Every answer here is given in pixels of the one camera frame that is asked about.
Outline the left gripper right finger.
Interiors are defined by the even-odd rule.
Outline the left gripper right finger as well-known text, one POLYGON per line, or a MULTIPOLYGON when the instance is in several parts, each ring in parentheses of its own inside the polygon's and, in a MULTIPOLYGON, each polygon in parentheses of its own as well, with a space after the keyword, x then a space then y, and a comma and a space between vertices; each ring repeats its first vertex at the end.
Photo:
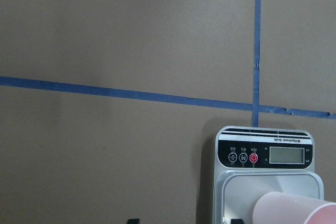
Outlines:
POLYGON ((242 219, 231 219, 230 224, 243 224, 242 219))

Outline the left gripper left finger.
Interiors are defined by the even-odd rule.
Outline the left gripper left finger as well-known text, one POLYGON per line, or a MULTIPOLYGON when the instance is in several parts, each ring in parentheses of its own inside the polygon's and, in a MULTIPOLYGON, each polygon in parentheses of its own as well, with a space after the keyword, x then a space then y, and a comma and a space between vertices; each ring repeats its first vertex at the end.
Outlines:
POLYGON ((139 219, 138 218, 128 219, 127 224, 139 224, 139 219))

